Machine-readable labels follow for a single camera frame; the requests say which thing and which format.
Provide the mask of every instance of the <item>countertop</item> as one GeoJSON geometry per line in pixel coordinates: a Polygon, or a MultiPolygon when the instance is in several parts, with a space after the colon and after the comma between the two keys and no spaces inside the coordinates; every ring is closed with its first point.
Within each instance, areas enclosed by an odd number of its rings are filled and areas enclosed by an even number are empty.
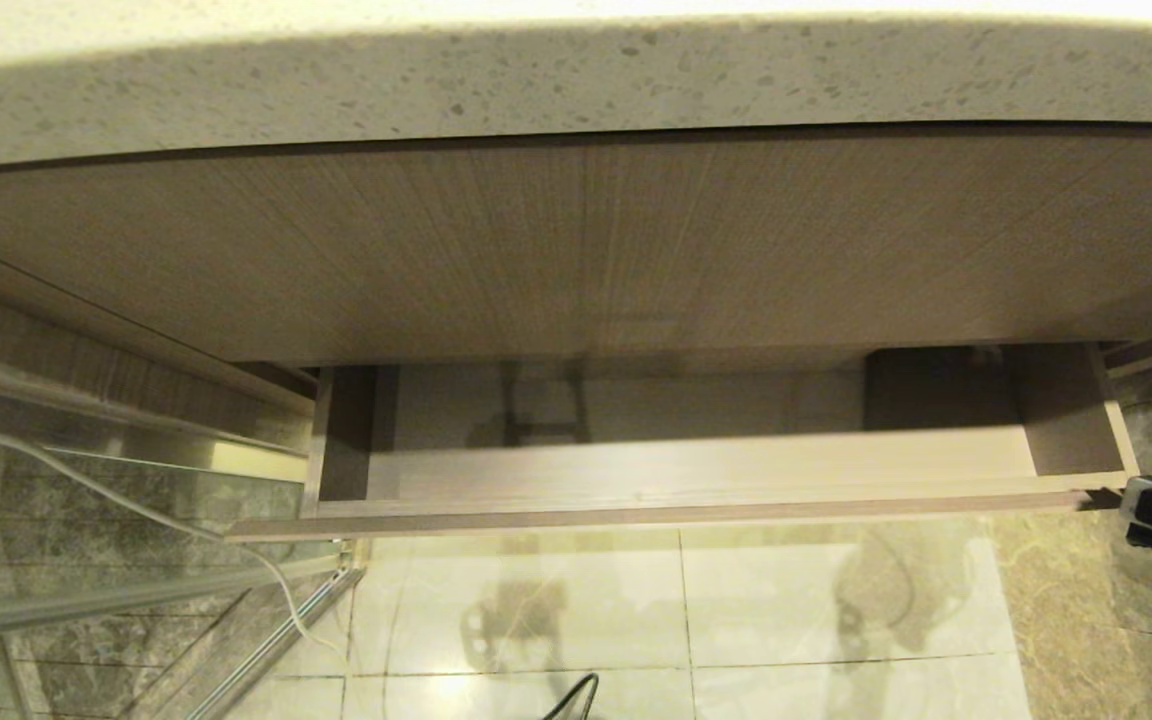
{"type": "Polygon", "coordinates": [[[1152,123],[1152,1],[0,0],[0,164],[909,120],[1152,123]]]}

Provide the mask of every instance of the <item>white cable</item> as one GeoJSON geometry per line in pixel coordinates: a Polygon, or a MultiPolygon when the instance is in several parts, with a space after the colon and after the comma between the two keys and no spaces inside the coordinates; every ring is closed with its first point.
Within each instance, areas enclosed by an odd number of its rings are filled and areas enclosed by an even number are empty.
{"type": "Polygon", "coordinates": [[[283,597],[287,598],[287,607],[291,611],[291,622],[296,624],[296,629],[300,630],[302,637],[321,644],[321,646],[329,647],[338,652],[339,655],[346,657],[343,650],[340,650],[338,644],[326,641],[324,638],[317,637],[310,629],[305,627],[305,620],[301,617],[301,612],[296,607],[296,598],[291,597],[291,584],[287,582],[287,575],[283,575],[283,570],[279,568],[278,564],[270,558],[265,556],[265,553],[258,550],[244,546],[244,544],[232,544],[225,541],[225,537],[220,533],[211,532],[206,528],[199,528],[197,525],[191,525],[184,523],[182,520],[175,520],[173,516],[165,514],[165,511],[158,511],[152,509],[152,507],[146,507],[141,505],[141,502],[134,501],[130,497],[123,495],[115,491],[114,488],[108,488],[103,486],[99,482],[96,482],[84,473],[79,473],[78,470],[74,470],[61,461],[51,452],[44,450],[44,448],[29,442],[26,439],[17,438],[15,435],[9,435],[6,433],[0,433],[0,445],[3,447],[10,447],[13,450],[23,452],[28,456],[31,456],[40,461],[44,465],[56,470],[59,473],[65,475],[65,477],[73,479],[74,482],[81,484],[81,486],[90,488],[90,491],[99,493],[99,495],[108,498],[115,505],[122,505],[126,509],[136,511],[138,515],[145,516],[145,518],[153,520],[156,523],[165,524],[168,528],[177,529],[182,533],[188,533],[195,537],[200,537],[202,539],[207,539],[207,541],[218,541],[221,544],[227,544],[230,547],[237,547],[238,551],[247,553],[248,555],[260,560],[265,568],[270,569],[270,573],[274,574],[274,578],[278,579],[278,584],[283,589],[283,597]]]}

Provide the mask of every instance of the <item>electrical cord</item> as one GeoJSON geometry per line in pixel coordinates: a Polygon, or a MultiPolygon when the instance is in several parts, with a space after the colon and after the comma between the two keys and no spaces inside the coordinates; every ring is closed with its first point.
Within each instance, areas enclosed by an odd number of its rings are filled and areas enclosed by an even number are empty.
{"type": "Polygon", "coordinates": [[[576,717],[577,720],[589,720],[589,711],[594,706],[594,695],[598,694],[598,673],[590,673],[585,675],[584,679],[577,680],[576,684],[573,685],[573,689],[564,694],[563,699],[559,700],[558,705],[554,706],[547,715],[541,717],[540,720],[558,720],[558,715],[561,714],[562,711],[567,710],[567,706],[570,705],[573,698],[579,696],[579,692],[585,688],[585,685],[590,685],[589,695],[585,696],[585,707],[582,707],[579,715],[576,717]]]}
{"type": "Polygon", "coordinates": [[[206,541],[215,541],[225,544],[225,546],[236,547],[238,551],[247,553],[247,555],[255,558],[256,560],[260,560],[262,564],[264,564],[265,568],[268,568],[270,573],[274,575],[275,579],[278,579],[279,586],[283,589],[283,598],[287,600],[288,609],[291,611],[291,622],[296,626],[296,629],[301,632],[302,637],[305,637],[311,642],[319,643],[321,646],[329,647],[338,652],[341,657],[346,657],[344,651],[339,647],[338,644],[317,637],[317,635],[310,632],[310,629],[305,626],[305,620],[301,617],[300,611],[297,609],[296,598],[291,597],[291,584],[288,583],[287,575],[283,574],[283,570],[280,569],[273,560],[266,558],[265,553],[244,546],[244,544],[227,543],[225,541],[225,537],[220,533],[211,532],[211,530],[206,528],[191,525],[182,520],[175,520],[173,516],[165,514],[165,511],[158,511],[152,509],[152,507],[141,505],[141,502],[134,501],[130,497],[126,497],[123,493],[120,493],[114,488],[105,487],[99,482],[93,480],[84,473],[79,473],[78,470],[70,468],[59,457],[52,455],[51,452],[44,450],[43,447],[29,442],[26,439],[0,433],[0,445],[12,448],[13,450],[23,452],[23,454],[40,461],[44,465],[50,467],[52,470],[56,470],[59,473],[65,475],[65,477],[81,484],[81,486],[90,488],[90,491],[97,493],[97,495],[105,497],[106,500],[109,500],[115,505],[123,506],[127,510],[136,511],[137,515],[145,516],[145,518],[153,520],[156,523],[164,524],[168,528],[180,530],[182,533],[206,539],[206,541]]]}

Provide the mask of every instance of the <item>open drawer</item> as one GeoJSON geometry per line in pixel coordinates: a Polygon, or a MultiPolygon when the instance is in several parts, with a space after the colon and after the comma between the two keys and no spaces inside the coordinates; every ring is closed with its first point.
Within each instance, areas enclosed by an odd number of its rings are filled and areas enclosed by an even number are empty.
{"type": "Polygon", "coordinates": [[[1138,473],[1091,344],[881,350],[863,373],[554,367],[325,369],[301,520],[228,537],[1078,510],[1138,473]]]}

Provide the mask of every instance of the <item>black cable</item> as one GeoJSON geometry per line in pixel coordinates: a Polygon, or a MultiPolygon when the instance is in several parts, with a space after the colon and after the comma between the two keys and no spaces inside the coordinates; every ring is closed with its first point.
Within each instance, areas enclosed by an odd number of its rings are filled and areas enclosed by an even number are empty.
{"type": "Polygon", "coordinates": [[[589,688],[589,697],[585,698],[585,707],[582,708],[579,717],[577,717],[577,720],[589,720],[589,711],[594,706],[594,694],[598,694],[598,673],[590,673],[585,675],[584,679],[577,680],[576,684],[573,685],[573,689],[564,694],[563,699],[558,702],[558,705],[554,706],[547,715],[541,717],[540,720],[558,720],[559,712],[567,710],[568,703],[570,703],[576,696],[579,696],[582,689],[590,684],[593,684],[593,687],[589,688]]]}

